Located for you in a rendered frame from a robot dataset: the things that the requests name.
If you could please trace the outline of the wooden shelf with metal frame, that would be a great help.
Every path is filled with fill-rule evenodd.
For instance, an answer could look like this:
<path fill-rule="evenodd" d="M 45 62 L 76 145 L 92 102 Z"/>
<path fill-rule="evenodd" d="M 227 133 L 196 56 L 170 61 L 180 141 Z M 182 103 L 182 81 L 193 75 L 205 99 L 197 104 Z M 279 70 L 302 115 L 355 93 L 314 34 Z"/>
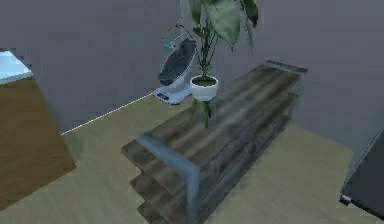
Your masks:
<path fill-rule="evenodd" d="M 268 60 L 123 146 L 148 224 L 204 224 L 292 118 L 306 69 Z"/>

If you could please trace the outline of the green house plant white pot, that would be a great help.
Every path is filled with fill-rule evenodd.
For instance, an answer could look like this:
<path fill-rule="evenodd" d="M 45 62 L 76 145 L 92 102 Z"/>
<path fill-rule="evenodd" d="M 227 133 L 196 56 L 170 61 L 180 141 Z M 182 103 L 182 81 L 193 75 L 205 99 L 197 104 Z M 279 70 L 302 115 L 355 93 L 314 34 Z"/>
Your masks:
<path fill-rule="evenodd" d="M 219 80 L 210 74 L 211 62 L 219 41 L 226 42 L 234 50 L 241 25 L 245 26 L 248 45 L 253 48 L 251 29 L 258 25 L 259 10 L 256 0 L 188 0 L 192 19 L 192 46 L 196 50 L 199 75 L 191 78 L 193 111 L 203 105 L 205 127 L 212 116 L 211 102 L 216 97 Z"/>

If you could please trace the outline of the white and black baby swing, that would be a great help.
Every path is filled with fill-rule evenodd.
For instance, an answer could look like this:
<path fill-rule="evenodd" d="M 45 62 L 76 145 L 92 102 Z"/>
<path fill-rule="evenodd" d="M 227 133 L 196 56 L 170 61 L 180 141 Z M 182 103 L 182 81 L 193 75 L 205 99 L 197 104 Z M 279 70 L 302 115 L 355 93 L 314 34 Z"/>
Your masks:
<path fill-rule="evenodd" d="M 184 38 L 179 44 L 176 41 L 181 37 L 164 44 L 171 49 L 165 59 L 158 79 L 161 87 L 153 91 L 153 96 L 170 105 L 178 105 L 191 94 L 190 84 L 185 76 L 193 64 L 196 55 L 196 42 L 191 38 Z"/>

